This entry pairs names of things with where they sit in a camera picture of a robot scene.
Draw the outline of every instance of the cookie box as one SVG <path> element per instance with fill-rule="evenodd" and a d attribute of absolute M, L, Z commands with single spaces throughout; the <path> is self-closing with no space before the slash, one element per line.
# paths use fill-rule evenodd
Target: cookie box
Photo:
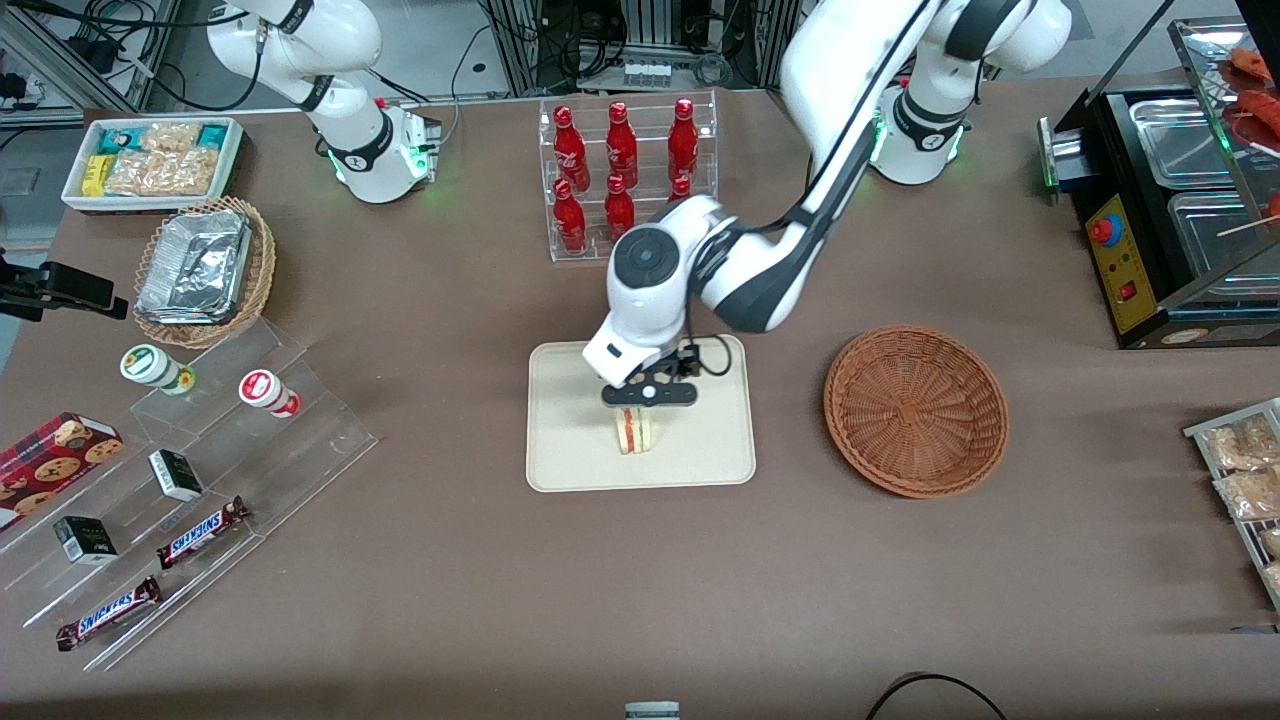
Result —
<path fill-rule="evenodd" d="M 0 452 L 0 532 L 123 447 L 115 428 L 63 413 Z"/>

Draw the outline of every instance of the clear acrylic bottle rack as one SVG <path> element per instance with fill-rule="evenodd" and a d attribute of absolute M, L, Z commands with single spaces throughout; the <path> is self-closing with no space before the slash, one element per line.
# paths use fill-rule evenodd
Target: clear acrylic bottle rack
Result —
<path fill-rule="evenodd" d="M 84 670 L 108 670 L 182 607 L 261 544 L 284 520 L 378 443 L 360 418 L 329 392 L 302 360 L 302 347 L 259 319 L 191 363 L 196 387 L 170 397 L 152 391 L 116 423 L 125 451 L 82 479 L 67 500 L 3 538 L 0 587 L 23 626 L 49 637 L 155 575 L 164 602 L 138 610 L 63 653 Z M 302 396 L 302 409 L 279 419 L 241 402 L 237 386 L 265 368 Z M 147 456 L 180 452 L 205 488 L 196 502 L 160 492 Z M 161 570 L 156 550 L 241 496 L 252 515 L 196 555 Z M 64 515 L 97 518 L 119 556 L 102 566 L 68 562 L 52 524 Z"/>
<path fill-rule="evenodd" d="M 605 179 L 609 177 L 604 138 L 609 133 L 611 101 L 622 100 L 627 104 L 627 117 L 636 132 L 640 182 L 630 190 L 636 206 L 636 223 L 645 222 L 667 204 L 667 199 L 671 197 L 671 179 L 667 177 L 667 135 L 676 119 L 676 100 L 681 97 L 694 101 L 694 124 L 698 126 L 698 172 L 692 178 L 690 195 L 717 197 L 719 178 L 714 92 L 639 92 L 612 97 L 552 97 L 541 101 L 538 114 L 538 150 L 543 165 L 543 204 L 547 206 L 547 237 L 552 260 L 608 260 L 613 250 L 604 218 L 604 197 L 608 193 Z M 586 192 L 576 193 L 586 215 L 586 251 L 579 255 L 571 255 L 564 250 L 552 211 L 556 205 L 552 183 L 559 177 L 552 110 L 559 105 L 573 111 L 573 126 L 582 133 L 582 141 L 586 143 L 586 167 L 591 172 L 591 186 Z"/>

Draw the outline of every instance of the brown wicker basket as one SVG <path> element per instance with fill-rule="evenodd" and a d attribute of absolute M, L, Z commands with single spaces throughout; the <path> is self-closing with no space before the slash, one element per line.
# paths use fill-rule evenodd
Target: brown wicker basket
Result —
<path fill-rule="evenodd" d="M 250 256 L 244 264 L 244 286 L 241 290 L 241 307 L 232 320 L 223 325 L 161 325 L 152 323 L 138 315 L 137 304 L 133 307 L 133 319 L 142 327 L 142 332 L 156 342 L 180 345 L 191 350 L 205 350 L 219 340 L 229 336 L 236 328 L 262 314 L 266 297 L 271 293 L 271 273 L 275 272 L 275 238 L 271 237 L 271 228 L 266 227 L 262 215 L 243 200 L 236 197 L 219 197 L 191 208 L 178 210 L 178 214 L 192 215 L 196 213 L 214 213 L 218 210 L 236 210 L 243 213 L 253 220 L 253 237 L 250 240 Z M 164 224 L 151 233 L 151 242 L 142 252 L 142 263 L 133 281 L 133 292 L 142 292 L 142 282 L 147 277 L 151 266 L 151 255 L 155 254 L 156 241 Z"/>
<path fill-rule="evenodd" d="M 908 497 L 973 488 L 1005 455 L 1009 409 L 987 365 L 928 328 L 888 325 L 854 338 L 831 364 L 827 429 L 873 483 Z"/>

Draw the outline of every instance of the table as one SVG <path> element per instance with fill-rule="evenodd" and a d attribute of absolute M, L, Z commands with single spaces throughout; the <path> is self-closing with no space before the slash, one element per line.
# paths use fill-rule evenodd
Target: table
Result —
<path fill-rule="evenodd" d="M 333 181 L 301 114 L 244 115 L 233 190 L 279 243 L 268 316 L 384 441 L 110 673 L 0 610 L 4 717 L 860 717 L 911 670 L 1020 717 L 1274 714 L 1280 641 L 1226 630 L 1275 616 L 1179 430 L 1277 395 L 1280 355 L 1114 350 L 1070 205 L 1037 191 L 1034 120 L 1079 90 L 991 83 L 937 182 L 868 174 L 791 319 L 742 338 L 753 480 L 562 496 L 524 479 L 527 357 L 595 331 L 604 274 L 547 258 L 536 102 L 466 106 L 439 182 L 388 206 Z M 768 220 L 806 150 L 771 96 L 719 97 L 722 199 Z M 155 223 L 69 211 L 52 259 L 128 288 Z M 887 495 L 827 437 L 828 363 L 888 323 L 961 340 L 1004 384 L 1009 452 L 968 495 Z M 0 441 L 123 413 L 141 337 L 27 325 Z M 904 696 L 881 717 L 982 716 Z"/>

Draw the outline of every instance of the red bottle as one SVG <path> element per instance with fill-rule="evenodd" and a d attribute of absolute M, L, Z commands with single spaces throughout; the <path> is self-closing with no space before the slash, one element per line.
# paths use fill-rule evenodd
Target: red bottle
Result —
<path fill-rule="evenodd" d="M 667 199 L 667 202 L 675 202 L 677 200 L 684 200 L 689 197 L 689 186 L 690 186 L 689 176 L 684 173 L 681 173 L 681 176 L 677 177 L 676 179 L 671 181 L 671 197 Z"/>
<path fill-rule="evenodd" d="M 636 206 L 627 195 L 627 184 L 622 176 L 609 176 L 609 196 L 604 199 L 604 217 L 609 219 L 609 242 L 617 245 L 622 233 L 636 224 Z"/>
<path fill-rule="evenodd" d="M 640 181 L 640 158 L 636 151 L 636 131 L 627 122 L 627 104 L 609 104 L 609 135 L 604 138 L 609 154 L 609 172 L 622 176 L 628 188 Z"/>
<path fill-rule="evenodd" d="M 582 205 L 573 197 L 573 188 L 567 179 L 556 178 L 552 190 L 556 192 L 552 214 L 556 215 L 556 229 L 564 243 L 564 251 L 570 255 L 586 252 L 586 218 L 582 215 Z"/>
<path fill-rule="evenodd" d="M 676 100 L 676 122 L 667 136 L 667 174 L 675 182 L 681 173 L 694 177 L 698 172 L 698 127 L 694 124 L 694 101 Z"/>
<path fill-rule="evenodd" d="M 582 133 L 573 127 L 573 113 L 561 105 L 552 113 L 556 119 L 556 164 L 561 174 L 573 183 L 579 192 L 591 187 L 591 173 L 586 169 L 586 143 Z"/>

